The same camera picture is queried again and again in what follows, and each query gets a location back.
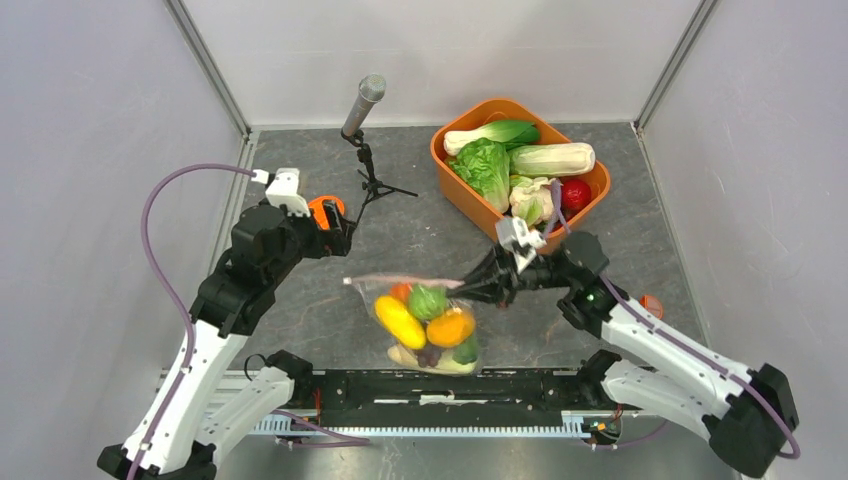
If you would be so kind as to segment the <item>yellow orange toy fruit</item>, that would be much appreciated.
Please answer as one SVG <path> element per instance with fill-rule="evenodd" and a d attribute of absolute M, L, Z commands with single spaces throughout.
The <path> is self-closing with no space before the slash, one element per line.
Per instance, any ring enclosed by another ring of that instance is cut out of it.
<path fill-rule="evenodd" d="M 476 320 L 471 310 L 452 308 L 431 320 L 426 327 L 429 343 L 452 348 L 462 344 L 476 329 Z"/>

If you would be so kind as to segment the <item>green bumpy custard apple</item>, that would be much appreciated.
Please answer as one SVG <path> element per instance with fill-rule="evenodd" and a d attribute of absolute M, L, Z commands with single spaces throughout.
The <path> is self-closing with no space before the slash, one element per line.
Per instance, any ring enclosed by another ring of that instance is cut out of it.
<path fill-rule="evenodd" d="M 407 298 L 408 311 L 422 321 L 442 315 L 448 308 L 446 288 L 440 285 L 414 284 Z"/>

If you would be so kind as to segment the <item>clear zip top bag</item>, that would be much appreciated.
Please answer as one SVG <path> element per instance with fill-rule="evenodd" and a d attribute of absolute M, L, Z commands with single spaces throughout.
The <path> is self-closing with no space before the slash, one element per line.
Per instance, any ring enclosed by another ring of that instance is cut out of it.
<path fill-rule="evenodd" d="M 393 273 L 367 274 L 367 275 L 361 275 L 361 276 L 355 276 L 355 277 L 346 277 L 346 278 L 343 279 L 343 283 L 347 286 L 354 288 L 360 294 L 362 300 L 364 301 L 365 307 L 366 307 L 369 315 L 373 319 L 375 319 L 376 322 L 390 335 L 390 337 L 392 339 L 391 346 L 396 345 L 396 344 L 400 344 L 400 343 L 380 324 L 380 322 L 377 319 L 377 316 L 376 316 L 375 310 L 374 310 L 374 303 L 375 303 L 375 300 L 379 296 L 389 295 L 390 288 L 396 283 L 411 283 L 412 285 L 414 285 L 414 284 L 424 284 L 424 285 L 433 285 L 433 286 L 436 286 L 436 285 L 444 286 L 446 288 L 446 296 L 447 296 L 447 290 L 448 289 L 456 288 L 460 285 L 463 285 L 463 283 L 459 280 L 442 279 L 442 278 L 420 278 L 420 277 L 415 277 L 415 276 L 410 276 L 410 275 L 393 274 Z M 469 310 L 472 311 L 472 313 L 474 315 L 471 304 L 466 300 L 448 298 L 448 308 L 446 310 L 449 310 L 449 309 L 452 309 L 452 308 L 469 309 Z M 426 330 L 426 327 L 431 320 L 429 320 L 429 321 L 419 320 L 419 321 L 423 324 L 424 330 Z M 475 334 L 476 337 L 477 337 L 477 322 L 476 322 L 476 329 L 475 329 L 473 334 Z M 481 360 L 481 348 L 480 348 L 480 359 L 478 361 L 477 370 L 478 370 L 478 367 L 479 367 L 480 360 Z"/>

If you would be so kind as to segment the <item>yellow toy lemon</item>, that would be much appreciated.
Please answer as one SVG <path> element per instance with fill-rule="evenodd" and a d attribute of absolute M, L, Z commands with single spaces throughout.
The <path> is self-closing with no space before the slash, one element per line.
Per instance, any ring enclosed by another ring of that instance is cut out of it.
<path fill-rule="evenodd" d="M 397 298 L 379 296 L 374 310 L 380 324 L 404 347 L 420 350 L 427 344 L 423 324 Z"/>

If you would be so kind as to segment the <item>white daikon radish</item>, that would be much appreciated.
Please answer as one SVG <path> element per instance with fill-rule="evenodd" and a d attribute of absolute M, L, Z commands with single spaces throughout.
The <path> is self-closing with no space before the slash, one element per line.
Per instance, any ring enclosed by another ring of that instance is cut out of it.
<path fill-rule="evenodd" d="M 470 375 L 477 370 L 480 347 L 475 334 L 455 347 L 442 348 L 432 344 L 422 350 L 409 350 L 396 344 L 387 350 L 391 361 L 406 369 L 439 375 Z"/>

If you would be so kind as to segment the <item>small orange toy pumpkin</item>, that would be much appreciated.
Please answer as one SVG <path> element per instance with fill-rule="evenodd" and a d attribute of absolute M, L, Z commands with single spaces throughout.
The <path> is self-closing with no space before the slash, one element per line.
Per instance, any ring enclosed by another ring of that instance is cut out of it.
<path fill-rule="evenodd" d="M 411 283 L 396 283 L 390 290 L 389 295 L 403 304 L 407 304 L 413 285 Z"/>

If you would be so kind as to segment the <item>purple toy grapes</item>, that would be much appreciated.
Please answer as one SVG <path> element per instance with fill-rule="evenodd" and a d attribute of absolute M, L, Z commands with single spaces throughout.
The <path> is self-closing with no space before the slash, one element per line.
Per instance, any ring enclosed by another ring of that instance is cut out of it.
<path fill-rule="evenodd" d="M 420 350 L 414 350 L 413 353 L 419 367 L 436 368 L 442 356 L 442 349 L 433 345 L 427 345 Z"/>

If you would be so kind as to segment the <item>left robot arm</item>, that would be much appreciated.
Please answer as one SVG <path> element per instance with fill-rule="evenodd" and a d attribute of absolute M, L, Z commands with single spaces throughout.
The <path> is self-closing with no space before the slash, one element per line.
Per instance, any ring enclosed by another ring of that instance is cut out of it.
<path fill-rule="evenodd" d="M 98 467 L 115 479 L 212 479 L 274 408 L 306 405 L 314 394 L 311 364 L 278 352 L 235 397 L 205 414 L 283 280 L 303 259 L 347 255 L 354 229 L 333 196 L 319 198 L 303 217 L 266 200 L 245 210 L 230 247 L 198 288 L 190 333 L 154 403 L 123 443 L 102 450 Z"/>

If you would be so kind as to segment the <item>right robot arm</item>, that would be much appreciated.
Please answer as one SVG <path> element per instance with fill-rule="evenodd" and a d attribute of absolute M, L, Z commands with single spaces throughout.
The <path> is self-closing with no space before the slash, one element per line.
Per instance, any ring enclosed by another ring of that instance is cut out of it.
<path fill-rule="evenodd" d="M 611 401 L 657 415 L 749 478 L 762 477 L 776 458 L 799 459 L 798 411 L 781 370 L 725 357 L 650 314 L 604 275 L 609 259 L 597 236 L 570 233 L 548 254 L 536 251 L 534 238 L 508 234 L 449 296 L 506 307 L 520 291 L 564 289 L 557 307 L 571 326 L 647 364 L 597 352 L 579 371 L 585 405 Z"/>

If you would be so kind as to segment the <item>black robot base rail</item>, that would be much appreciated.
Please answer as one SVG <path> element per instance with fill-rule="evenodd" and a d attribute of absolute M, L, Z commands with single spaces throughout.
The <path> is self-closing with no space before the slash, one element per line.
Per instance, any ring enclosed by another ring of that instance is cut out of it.
<path fill-rule="evenodd" d="M 323 427 L 554 427 L 564 412 L 619 405 L 574 370 L 483 369 L 465 376 L 412 370 L 318 371 L 282 409 L 313 411 Z"/>

